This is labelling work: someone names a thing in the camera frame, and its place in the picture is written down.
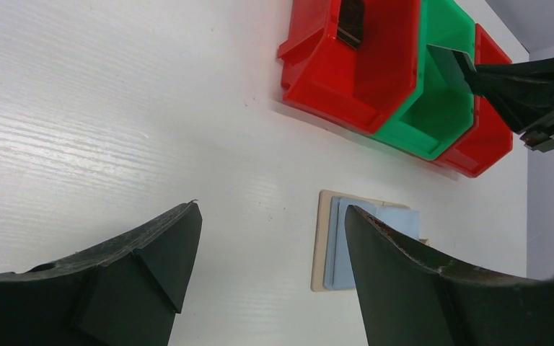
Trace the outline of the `beige card holder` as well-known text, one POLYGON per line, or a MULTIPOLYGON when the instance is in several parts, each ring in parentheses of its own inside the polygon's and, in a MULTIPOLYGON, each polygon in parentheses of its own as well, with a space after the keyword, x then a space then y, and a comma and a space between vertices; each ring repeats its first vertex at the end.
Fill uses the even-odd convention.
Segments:
POLYGON ((356 288, 345 233, 345 214, 350 205, 362 207, 412 239, 429 243, 420 237, 419 212, 406 205, 321 190, 311 276, 314 292, 356 288))

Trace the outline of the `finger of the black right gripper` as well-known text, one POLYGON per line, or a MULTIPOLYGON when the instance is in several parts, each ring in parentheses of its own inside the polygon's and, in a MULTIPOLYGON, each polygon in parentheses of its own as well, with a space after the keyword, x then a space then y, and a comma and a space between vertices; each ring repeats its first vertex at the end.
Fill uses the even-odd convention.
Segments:
POLYGON ((545 106, 541 99, 517 99, 498 95, 488 95, 485 98, 515 134, 522 135, 545 127, 545 106))
POLYGON ((554 58, 478 64, 464 72, 472 92, 496 110, 554 110, 554 58))

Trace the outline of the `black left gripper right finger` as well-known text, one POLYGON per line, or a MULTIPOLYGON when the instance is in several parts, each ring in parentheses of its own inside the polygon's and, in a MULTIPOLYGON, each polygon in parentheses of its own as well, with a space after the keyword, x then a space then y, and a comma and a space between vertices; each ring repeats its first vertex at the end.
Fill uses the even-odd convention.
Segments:
POLYGON ((554 345, 554 278, 472 265, 357 206, 345 229, 370 345, 554 345))

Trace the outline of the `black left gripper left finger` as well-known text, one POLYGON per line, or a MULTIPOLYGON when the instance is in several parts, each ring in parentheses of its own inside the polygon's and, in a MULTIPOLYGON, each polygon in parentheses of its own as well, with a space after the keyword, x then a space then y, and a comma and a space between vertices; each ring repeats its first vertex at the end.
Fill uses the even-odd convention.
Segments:
POLYGON ((167 345, 202 223, 190 201, 73 255, 0 273, 0 345, 167 345))

